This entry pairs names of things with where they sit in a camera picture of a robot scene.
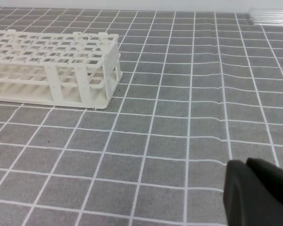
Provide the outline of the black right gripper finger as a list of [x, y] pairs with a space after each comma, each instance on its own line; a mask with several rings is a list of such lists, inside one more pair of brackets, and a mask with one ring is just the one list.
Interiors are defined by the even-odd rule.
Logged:
[[223, 202], [230, 226], [283, 226], [283, 169], [258, 158], [230, 160]]

